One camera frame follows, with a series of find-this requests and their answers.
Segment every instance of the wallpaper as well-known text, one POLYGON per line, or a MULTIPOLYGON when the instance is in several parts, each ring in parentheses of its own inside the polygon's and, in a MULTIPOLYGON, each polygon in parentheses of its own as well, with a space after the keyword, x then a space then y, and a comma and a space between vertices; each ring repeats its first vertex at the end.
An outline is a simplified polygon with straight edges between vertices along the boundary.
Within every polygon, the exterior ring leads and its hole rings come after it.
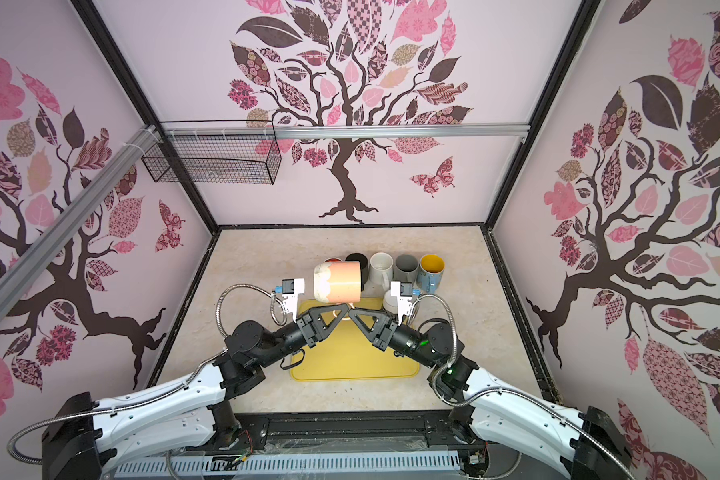
MULTIPOLYGON (((10 24, 0 28, 0 278, 141 128, 67 2, 22 3, 20 15, 11 3, 0 4, 10 24), (31 42, 38 32, 43 43, 31 42)), ((209 238, 177 184, 154 184, 140 162, 120 179, 0 323, 1 477, 39 476, 5 444, 68 397, 144 384, 209 238)), ((31 456, 36 434, 20 447, 31 456)))
POLYGON ((593 32, 500 246, 567 402, 641 478, 720 478, 720 2, 610 2, 593 32))
MULTIPOLYGON (((167 127, 271 119, 287 128, 525 122, 577 3, 200 2, 162 14, 159 26, 143 21, 149 2, 99 8, 167 127), (147 33, 160 41, 142 42, 147 33)), ((483 221, 515 142, 280 140, 274 186, 198 187, 221 224, 483 221)), ((269 143, 255 150, 264 158, 269 143)))

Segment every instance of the butterfly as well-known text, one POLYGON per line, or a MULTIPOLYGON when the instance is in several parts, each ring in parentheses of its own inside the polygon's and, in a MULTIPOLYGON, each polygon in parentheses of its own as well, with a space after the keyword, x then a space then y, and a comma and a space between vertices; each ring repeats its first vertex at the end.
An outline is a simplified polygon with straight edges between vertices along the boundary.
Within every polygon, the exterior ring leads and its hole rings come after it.
POLYGON ((433 177, 430 175, 414 175, 411 177, 411 180, 416 185, 423 186, 424 191, 434 198, 434 192, 440 190, 438 184, 441 184, 443 187, 454 186, 454 176, 451 173, 451 170, 454 168, 452 160, 453 157, 446 158, 445 161, 440 164, 438 172, 434 174, 433 177))
POLYGON ((155 244, 155 252, 165 250, 169 246, 176 248, 181 245, 181 236, 178 230, 181 229, 181 225, 186 220, 182 220, 178 214, 172 214, 170 208, 160 200, 160 216, 163 217, 163 223, 166 228, 163 233, 157 237, 157 243, 155 244))

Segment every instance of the yellow mat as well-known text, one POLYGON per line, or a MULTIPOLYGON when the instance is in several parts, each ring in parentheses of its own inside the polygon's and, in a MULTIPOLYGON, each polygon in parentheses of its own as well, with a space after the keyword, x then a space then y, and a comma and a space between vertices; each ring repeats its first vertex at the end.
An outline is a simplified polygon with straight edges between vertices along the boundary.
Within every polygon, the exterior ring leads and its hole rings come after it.
MULTIPOLYGON (((298 308, 299 314, 314 306, 325 303, 306 300, 298 308)), ((355 308, 381 310, 381 298, 364 298, 354 303, 355 308)), ((345 320, 333 318, 333 312, 323 313, 326 324, 341 321, 327 340, 318 343, 314 348, 306 348, 304 362, 291 369, 291 377, 300 382, 312 380, 357 380, 357 379, 393 379, 414 376, 418 373, 419 364, 409 358, 397 358, 393 350, 386 351, 374 347, 359 328, 348 317, 345 320)), ((361 317, 370 327, 373 320, 361 317)), ((294 355, 298 361, 301 354, 294 355)))

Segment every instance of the black wire mesh basket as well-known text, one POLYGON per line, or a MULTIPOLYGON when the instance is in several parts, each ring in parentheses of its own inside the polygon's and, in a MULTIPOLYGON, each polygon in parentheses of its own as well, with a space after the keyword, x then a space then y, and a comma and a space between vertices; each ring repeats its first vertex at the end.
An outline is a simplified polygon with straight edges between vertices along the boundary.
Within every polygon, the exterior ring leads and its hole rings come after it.
POLYGON ((168 134, 163 142, 146 151, 142 161, 155 182, 191 180, 272 185, 282 160, 272 122, 246 123, 259 133, 168 134), (164 142, 170 142, 173 149, 166 148, 164 142), (168 153, 171 150, 178 157, 168 153))

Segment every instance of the robotic arm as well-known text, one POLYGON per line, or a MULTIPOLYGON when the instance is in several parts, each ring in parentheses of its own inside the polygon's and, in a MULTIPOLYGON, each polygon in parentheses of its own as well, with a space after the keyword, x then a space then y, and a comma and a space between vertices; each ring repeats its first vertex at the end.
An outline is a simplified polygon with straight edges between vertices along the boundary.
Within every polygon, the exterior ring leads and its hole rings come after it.
MULTIPOLYGON (((410 284, 403 284, 401 292, 411 293, 410 284)), ((406 312, 414 312, 413 306, 406 312)), ((384 310, 346 304, 311 308, 275 332, 252 320, 240 323, 224 339, 226 348, 192 374, 98 402, 88 392, 71 397, 56 418, 14 436, 8 451, 20 461, 41 463, 44 480, 95 480, 122 463, 172 448, 228 448, 240 427, 229 400, 263 381, 263 368, 276 362, 282 366, 289 355, 327 339, 345 316, 376 348, 391 348, 396 356, 433 369, 431 385, 454 408, 451 429, 462 442, 509 446, 573 480, 634 480, 630 450, 601 410, 590 407, 585 414, 502 382, 461 355, 464 344, 444 320, 433 320, 431 328, 419 332, 384 310), (329 324, 322 318, 325 312, 337 312, 329 324), (373 318, 373 325, 366 326, 360 316, 373 318), (42 459, 19 453, 16 441, 43 426, 48 428, 42 459)))

